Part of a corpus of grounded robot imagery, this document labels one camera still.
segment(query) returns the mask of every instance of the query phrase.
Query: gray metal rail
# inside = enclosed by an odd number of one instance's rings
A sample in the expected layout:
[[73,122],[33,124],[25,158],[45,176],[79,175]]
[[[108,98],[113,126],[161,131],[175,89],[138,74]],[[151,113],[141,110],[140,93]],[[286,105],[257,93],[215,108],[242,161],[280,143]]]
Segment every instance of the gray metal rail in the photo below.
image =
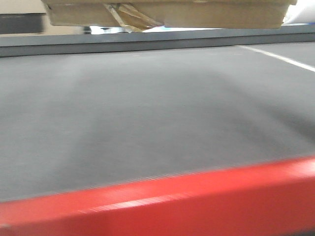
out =
[[130,34],[2,37],[0,57],[311,41],[315,41],[315,25],[283,26],[281,29],[209,29]]

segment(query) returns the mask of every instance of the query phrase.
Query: red metal frame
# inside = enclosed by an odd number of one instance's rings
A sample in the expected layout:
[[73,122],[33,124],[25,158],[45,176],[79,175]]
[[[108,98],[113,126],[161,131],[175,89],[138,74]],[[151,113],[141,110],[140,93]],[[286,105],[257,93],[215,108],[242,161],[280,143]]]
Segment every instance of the red metal frame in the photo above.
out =
[[1,236],[272,236],[315,228],[315,156],[0,203]]

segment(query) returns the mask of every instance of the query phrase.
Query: cardboard box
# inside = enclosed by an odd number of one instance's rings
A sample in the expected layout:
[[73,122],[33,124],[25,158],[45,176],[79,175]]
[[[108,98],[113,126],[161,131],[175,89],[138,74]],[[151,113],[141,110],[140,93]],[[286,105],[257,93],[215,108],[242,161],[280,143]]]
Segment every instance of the cardboard box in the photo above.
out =
[[42,0],[51,24],[188,28],[279,28],[297,0]]

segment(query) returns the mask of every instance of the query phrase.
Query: dark gray panel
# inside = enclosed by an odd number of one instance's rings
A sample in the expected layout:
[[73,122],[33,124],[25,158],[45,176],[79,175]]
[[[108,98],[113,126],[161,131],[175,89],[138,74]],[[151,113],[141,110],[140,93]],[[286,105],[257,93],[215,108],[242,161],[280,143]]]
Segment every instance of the dark gray panel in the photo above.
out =
[[0,57],[313,42],[315,26],[0,38]]
[[42,15],[0,14],[0,34],[41,33],[43,32]]
[[305,232],[305,233],[300,233],[300,234],[294,234],[291,236],[315,236],[315,231],[312,232]]

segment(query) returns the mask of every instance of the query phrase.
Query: conveyor belt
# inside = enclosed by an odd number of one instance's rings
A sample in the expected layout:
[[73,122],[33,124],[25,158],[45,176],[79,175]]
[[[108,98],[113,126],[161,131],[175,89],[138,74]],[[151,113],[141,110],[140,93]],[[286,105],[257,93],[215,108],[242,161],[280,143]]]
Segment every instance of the conveyor belt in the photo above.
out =
[[314,88],[239,47],[0,58],[0,200],[315,153]]

